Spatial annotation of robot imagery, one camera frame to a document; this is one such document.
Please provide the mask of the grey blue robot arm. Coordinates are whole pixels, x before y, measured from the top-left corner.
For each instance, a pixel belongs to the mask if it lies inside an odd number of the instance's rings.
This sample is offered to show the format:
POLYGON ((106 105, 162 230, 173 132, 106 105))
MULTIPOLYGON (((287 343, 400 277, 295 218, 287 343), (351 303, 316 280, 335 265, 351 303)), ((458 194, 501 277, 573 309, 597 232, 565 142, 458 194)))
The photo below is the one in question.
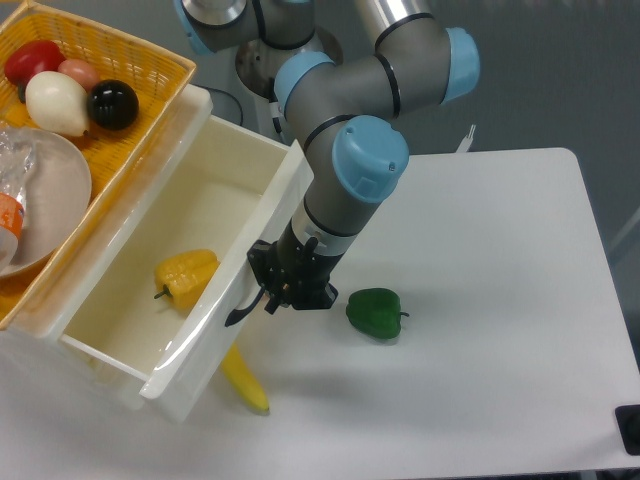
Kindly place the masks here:
POLYGON ((476 87, 473 37, 440 26, 425 1, 361 1, 374 51, 340 65, 312 46, 311 1, 178 1, 174 8, 196 52, 257 41, 284 55, 273 92, 313 179, 280 238, 255 242, 247 257, 268 312, 330 308, 338 295, 332 270, 409 162, 392 121, 476 87))

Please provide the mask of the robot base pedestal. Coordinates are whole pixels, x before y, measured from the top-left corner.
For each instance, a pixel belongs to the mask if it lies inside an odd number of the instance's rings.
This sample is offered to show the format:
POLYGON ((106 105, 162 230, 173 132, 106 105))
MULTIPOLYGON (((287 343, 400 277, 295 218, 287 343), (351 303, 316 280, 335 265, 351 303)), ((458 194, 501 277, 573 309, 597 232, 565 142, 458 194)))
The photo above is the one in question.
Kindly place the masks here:
POLYGON ((343 50, 339 41, 320 26, 315 28, 311 40, 297 49, 275 49, 258 39, 241 45, 235 57, 237 76, 253 96, 256 131, 285 145, 290 145, 294 136, 279 110, 274 94, 275 77, 287 60, 306 51, 321 51, 334 63, 343 62, 343 50))

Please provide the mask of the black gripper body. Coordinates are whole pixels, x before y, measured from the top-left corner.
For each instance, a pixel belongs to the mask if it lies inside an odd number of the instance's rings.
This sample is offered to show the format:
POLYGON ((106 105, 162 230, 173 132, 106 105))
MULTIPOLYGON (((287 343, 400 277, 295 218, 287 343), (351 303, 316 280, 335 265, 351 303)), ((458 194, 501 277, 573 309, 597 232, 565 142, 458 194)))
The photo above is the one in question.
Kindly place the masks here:
POLYGON ((338 296, 330 283, 338 257, 321 255, 318 248, 315 237, 301 243, 294 234, 282 234, 273 243, 256 241, 247 257, 258 285, 281 294, 283 308, 323 310, 331 308, 338 296))

